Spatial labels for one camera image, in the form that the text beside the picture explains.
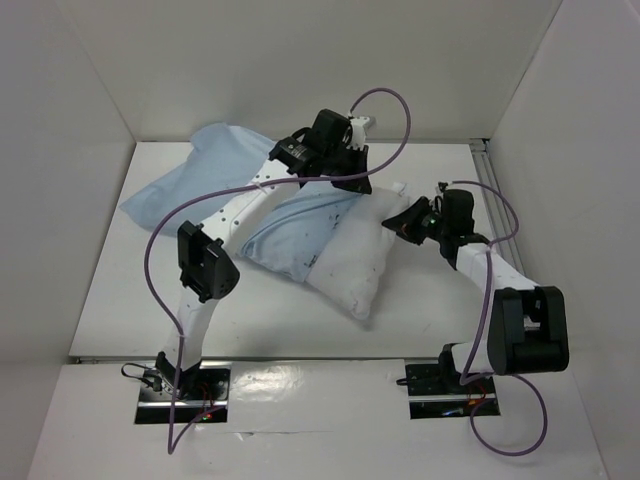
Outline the white pillow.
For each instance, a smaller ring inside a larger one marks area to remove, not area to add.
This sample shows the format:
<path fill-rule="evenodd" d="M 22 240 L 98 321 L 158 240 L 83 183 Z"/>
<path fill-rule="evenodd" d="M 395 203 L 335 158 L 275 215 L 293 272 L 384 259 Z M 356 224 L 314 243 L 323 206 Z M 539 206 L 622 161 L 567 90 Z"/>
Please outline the white pillow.
<path fill-rule="evenodd" d="M 340 217 L 305 282 L 357 320 L 366 320 L 395 234 L 382 222 L 409 206 L 409 189 L 396 182 L 375 187 Z"/>

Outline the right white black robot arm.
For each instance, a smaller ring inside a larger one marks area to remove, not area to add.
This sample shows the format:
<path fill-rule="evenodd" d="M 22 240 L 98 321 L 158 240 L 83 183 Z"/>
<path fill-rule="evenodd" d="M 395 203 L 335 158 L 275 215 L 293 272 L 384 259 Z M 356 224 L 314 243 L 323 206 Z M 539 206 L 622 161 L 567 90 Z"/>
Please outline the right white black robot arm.
<path fill-rule="evenodd" d="M 490 240 L 475 231 L 473 194 L 440 184 L 440 194 L 419 198 L 382 222 L 415 245 L 432 240 L 451 268 L 483 292 L 475 337 L 443 348 L 436 379 L 448 392 L 492 375 L 561 372 L 570 353 L 564 296 L 512 267 Z"/>

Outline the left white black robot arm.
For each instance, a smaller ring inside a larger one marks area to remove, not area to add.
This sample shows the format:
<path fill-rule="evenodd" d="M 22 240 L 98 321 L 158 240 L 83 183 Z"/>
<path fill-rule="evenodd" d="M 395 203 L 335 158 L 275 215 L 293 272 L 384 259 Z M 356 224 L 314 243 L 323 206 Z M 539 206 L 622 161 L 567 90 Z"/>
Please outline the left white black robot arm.
<path fill-rule="evenodd" d="M 326 183 L 368 194 L 366 137 L 370 116 L 321 110 L 313 124 L 268 146 L 240 185 L 218 194 L 221 205 L 197 223 L 177 229 L 182 287 L 179 307 L 169 314 L 174 327 L 156 357 L 163 389 L 176 399 L 196 390 L 204 338 L 213 312 L 240 280 L 237 252 L 277 206 L 304 185 Z"/>

